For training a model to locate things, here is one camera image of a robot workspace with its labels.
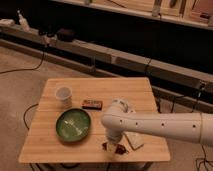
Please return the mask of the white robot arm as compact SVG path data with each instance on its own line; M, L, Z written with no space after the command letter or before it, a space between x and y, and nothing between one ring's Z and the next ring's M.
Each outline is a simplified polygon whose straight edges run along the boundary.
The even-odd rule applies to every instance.
M101 117L106 138L119 143L124 132L142 133L213 147L213 114L141 113L114 99Z

